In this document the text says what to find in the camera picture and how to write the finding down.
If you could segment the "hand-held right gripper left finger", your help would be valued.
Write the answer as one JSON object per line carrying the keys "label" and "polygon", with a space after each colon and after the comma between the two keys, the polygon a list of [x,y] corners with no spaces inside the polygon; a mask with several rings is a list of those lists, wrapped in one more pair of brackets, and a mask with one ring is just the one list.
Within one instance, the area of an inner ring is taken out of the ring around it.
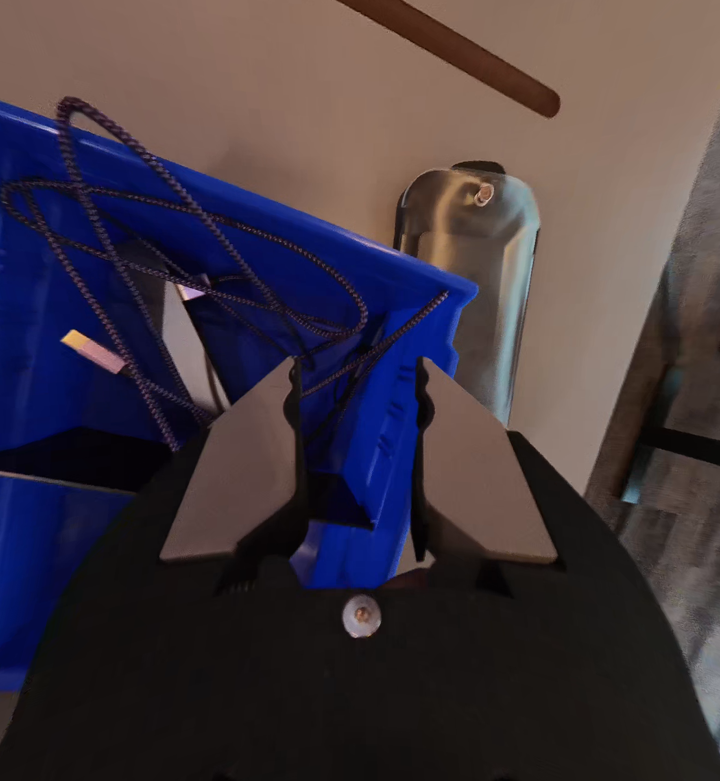
{"label": "hand-held right gripper left finger", "polygon": [[161,561],[292,555],[308,528],[301,364],[285,358],[212,424]]}

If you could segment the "shiny metal desk plate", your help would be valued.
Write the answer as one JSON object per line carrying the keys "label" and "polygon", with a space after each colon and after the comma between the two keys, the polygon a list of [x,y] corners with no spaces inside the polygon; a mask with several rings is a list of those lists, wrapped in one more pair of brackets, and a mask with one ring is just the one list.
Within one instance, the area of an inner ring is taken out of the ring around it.
{"label": "shiny metal desk plate", "polygon": [[478,288],[455,330],[454,378],[504,425],[540,229],[529,184],[492,161],[427,170],[397,203],[394,248]]}

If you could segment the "blue plastic bin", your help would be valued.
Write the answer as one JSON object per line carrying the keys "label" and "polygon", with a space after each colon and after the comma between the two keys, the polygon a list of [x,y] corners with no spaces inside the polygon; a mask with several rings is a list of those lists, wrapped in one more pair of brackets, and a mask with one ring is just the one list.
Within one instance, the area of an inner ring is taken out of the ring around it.
{"label": "blue plastic bin", "polygon": [[415,365],[449,376],[453,338],[476,285],[399,251],[170,161],[214,223],[130,149],[71,130],[118,272],[74,197],[54,122],[0,102],[0,690],[23,684],[48,616],[92,544],[171,452],[134,374],[62,339],[76,331],[123,357],[44,225],[101,306],[168,433],[209,422],[190,399],[118,246],[140,240],[200,296],[188,313],[229,402],[287,356],[303,359],[308,469],[351,490],[361,519],[323,526],[298,560],[314,587],[362,588],[394,574],[408,532]]}

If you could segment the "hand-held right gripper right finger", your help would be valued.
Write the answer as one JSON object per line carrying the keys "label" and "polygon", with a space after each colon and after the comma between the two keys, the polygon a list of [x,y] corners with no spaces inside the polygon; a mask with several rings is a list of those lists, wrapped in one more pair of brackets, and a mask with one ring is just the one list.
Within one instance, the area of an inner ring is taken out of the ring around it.
{"label": "hand-held right gripper right finger", "polygon": [[415,559],[556,562],[504,425],[431,359],[415,370],[418,404],[412,467]]}

